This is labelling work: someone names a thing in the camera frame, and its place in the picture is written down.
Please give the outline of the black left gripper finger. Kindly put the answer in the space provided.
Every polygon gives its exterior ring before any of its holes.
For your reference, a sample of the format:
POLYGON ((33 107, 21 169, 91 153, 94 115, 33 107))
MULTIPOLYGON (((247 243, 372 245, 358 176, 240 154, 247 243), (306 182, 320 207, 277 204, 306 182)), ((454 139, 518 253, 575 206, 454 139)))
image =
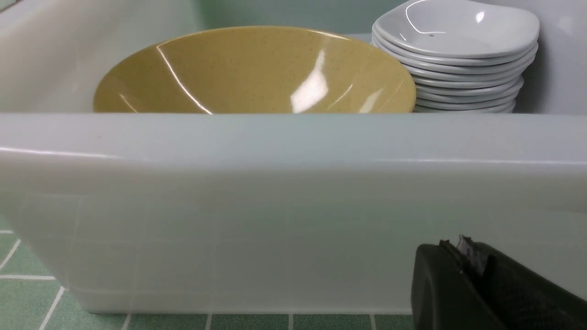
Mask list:
POLYGON ((415 252, 416 330, 584 330, 587 303, 505 253, 460 236, 415 252))

